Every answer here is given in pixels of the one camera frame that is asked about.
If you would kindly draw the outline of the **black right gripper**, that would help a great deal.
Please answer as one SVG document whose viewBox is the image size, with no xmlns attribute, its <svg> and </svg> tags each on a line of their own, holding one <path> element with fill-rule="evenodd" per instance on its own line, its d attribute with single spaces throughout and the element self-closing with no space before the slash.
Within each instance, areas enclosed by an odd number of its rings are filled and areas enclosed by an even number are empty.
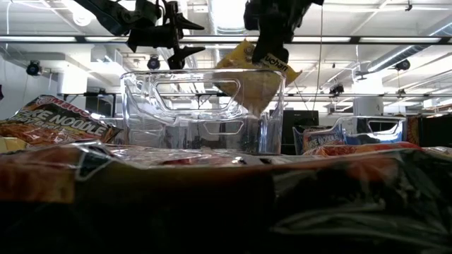
<svg viewBox="0 0 452 254">
<path fill-rule="evenodd" d="M 285 40 L 291 40 L 311 5 L 323 6 L 323 3 L 324 0 L 247 0 L 244 27 L 260 33 L 272 30 L 281 32 Z M 279 35 L 259 35 L 252 62 L 258 63 L 267 54 L 272 54 L 287 63 L 289 52 L 283 46 L 283 38 Z"/>
</svg>

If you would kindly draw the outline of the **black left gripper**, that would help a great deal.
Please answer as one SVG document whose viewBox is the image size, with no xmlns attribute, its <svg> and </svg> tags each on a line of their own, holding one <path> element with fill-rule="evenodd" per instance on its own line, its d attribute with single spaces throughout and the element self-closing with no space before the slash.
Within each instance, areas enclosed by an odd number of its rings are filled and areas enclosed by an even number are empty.
<svg viewBox="0 0 452 254">
<path fill-rule="evenodd" d="M 170 70 L 180 70 L 185 66 L 186 57 L 205 49 L 205 47 L 180 48 L 179 40 L 182 38 L 182 29 L 204 30 L 204 27 L 187 20 L 182 13 L 179 13 L 176 1 L 167 2 L 164 6 L 163 20 L 165 24 L 132 29 L 127 45 L 133 52 L 136 52 L 139 46 L 173 49 L 173 55 L 168 58 L 167 63 Z"/>
</svg>

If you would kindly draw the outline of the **black cabinet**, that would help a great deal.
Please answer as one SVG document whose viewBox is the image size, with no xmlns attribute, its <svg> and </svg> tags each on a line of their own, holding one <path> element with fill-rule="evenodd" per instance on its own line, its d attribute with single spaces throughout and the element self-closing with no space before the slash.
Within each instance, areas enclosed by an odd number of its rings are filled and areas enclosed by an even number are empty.
<svg viewBox="0 0 452 254">
<path fill-rule="evenodd" d="M 420 146 L 452 148 L 452 114 L 422 118 L 420 121 Z"/>
</svg>

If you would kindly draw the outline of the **orange patterned cloth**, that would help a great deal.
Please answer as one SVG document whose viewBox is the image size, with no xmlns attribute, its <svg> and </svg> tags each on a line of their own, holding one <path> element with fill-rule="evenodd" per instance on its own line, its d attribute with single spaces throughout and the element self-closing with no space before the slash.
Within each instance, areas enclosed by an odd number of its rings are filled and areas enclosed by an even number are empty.
<svg viewBox="0 0 452 254">
<path fill-rule="evenodd" d="M 420 116 L 409 116 L 407 119 L 407 138 L 409 143 L 420 144 Z"/>
</svg>

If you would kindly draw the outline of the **silver air duct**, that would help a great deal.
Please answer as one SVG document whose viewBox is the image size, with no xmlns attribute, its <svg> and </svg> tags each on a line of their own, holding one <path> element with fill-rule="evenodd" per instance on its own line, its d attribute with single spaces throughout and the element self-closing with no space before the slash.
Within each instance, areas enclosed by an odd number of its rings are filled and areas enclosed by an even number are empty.
<svg viewBox="0 0 452 254">
<path fill-rule="evenodd" d="M 244 36 L 244 11 L 248 0 L 208 0 L 209 18 L 213 35 L 224 39 L 227 36 Z M 211 45 L 213 67 L 229 54 L 238 43 Z"/>
</svg>

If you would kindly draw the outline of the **white box unit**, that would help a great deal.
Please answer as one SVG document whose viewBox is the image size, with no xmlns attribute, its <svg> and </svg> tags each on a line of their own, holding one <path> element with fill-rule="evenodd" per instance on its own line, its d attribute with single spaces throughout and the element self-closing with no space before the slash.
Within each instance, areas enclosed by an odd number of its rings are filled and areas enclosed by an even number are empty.
<svg viewBox="0 0 452 254">
<path fill-rule="evenodd" d="M 355 116 L 380 116 L 384 105 L 382 97 L 356 97 L 353 99 L 353 114 Z"/>
</svg>

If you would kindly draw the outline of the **clear plastic bin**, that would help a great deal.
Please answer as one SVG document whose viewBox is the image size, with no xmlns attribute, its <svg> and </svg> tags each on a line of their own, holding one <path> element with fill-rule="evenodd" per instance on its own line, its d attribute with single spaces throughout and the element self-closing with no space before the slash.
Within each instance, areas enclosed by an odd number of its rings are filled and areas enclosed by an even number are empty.
<svg viewBox="0 0 452 254">
<path fill-rule="evenodd" d="M 127 145 L 280 153 L 280 71 L 142 71 L 124 74 L 121 87 Z"/>
<path fill-rule="evenodd" d="M 341 116 L 331 127 L 310 126 L 306 129 L 340 129 L 345 145 L 397 143 L 405 139 L 405 121 L 404 117 L 394 116 Z"/>
</svg>

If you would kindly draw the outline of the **black monitor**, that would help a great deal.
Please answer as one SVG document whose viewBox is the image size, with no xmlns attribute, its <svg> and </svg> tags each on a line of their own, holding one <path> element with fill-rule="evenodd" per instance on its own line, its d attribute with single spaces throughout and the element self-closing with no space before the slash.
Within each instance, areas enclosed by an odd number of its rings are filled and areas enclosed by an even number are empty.
<svg viewBox="0 0 452 254">
<path fill-rule="evenodd" d="M 302 134 L 310 126 L 318 126 L 319 112 L 305 110 L 284 110 L 282 121 L 281 153 L 301 155 L 303 153 Z"/>
</svg>

